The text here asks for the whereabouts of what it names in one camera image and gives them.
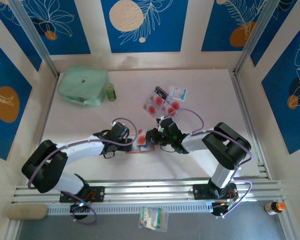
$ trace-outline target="orange bottle cap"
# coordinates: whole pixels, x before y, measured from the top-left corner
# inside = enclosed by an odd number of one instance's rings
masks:
[[[275,206],[279,211],[283,211],[287,208],[287,206],[284,202],[278,202]]]

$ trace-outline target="mint green pouch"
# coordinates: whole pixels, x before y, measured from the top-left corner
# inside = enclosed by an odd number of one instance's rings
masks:
[[[70,66],[57,91],[66,102],[99,106],[106,96],[105,85],[109,83],[108,72],[103,68]]]

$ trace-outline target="transparent plastic package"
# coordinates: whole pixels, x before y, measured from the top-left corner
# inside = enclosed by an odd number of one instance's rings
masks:
[[[166,99],[162,98],[156,93],[154,89],[148,98],[143,103],[143,108],[154,118],[158,119],[162,116],[166,116],[172,113],[174,110],[179,109],[181,104],[178,100],[171,97]],[[170,117],[175,118],[178,115],[178,112],[174,112]]]
[[[168,230],[169,213],[162,207],[143,206],[140,210],[139,229],[148,228],[157,232]]]
[[[184,102],[186,99],[187,89],[170,86],[169,97],[178,101]]]

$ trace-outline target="orange circle pattern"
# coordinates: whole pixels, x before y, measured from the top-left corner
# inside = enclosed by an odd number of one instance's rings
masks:
[[[230,44],[233,47],[240,48],[246,45],[248,37],[250,36],[252,30],[254,29],[256,23],[254,21],[246,22],[242,26],[238,26],[230,36]]]
[[[44,33],[44,35],[47,39],[49,39],[51,41],[57,40],[57,38],[58,38],[57,34],[53,31],[50,31],[50,30],[46,31]]]
[[[18,117],[20,109],[18,94],[12,87],[2,86],[0,87],[0,96],[7,99],[13,97],[13,99],[10,101],[10,103],[13,105],[0,102],[0,119],[6,123],[13,123]]]
[[[291,96],[288,98],[287,103],[288,103],[288,107],[289,107],[290,109],[292,109],[292,110],[293,110],[293,109],[296,109],[297,106],[298,106],[298,98],[297,98],[297,96],[291,95]]]

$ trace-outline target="small green bottle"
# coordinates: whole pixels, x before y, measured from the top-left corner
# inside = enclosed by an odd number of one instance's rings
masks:
[[[116,91],[115,91],[115,87],[112,83],[109,83],[108,85],[105,86],[105,92],[106,92],[106,96],[108,97],[109,101],[113,102],[114,100],[116,100],[116,98],[117,98]]]

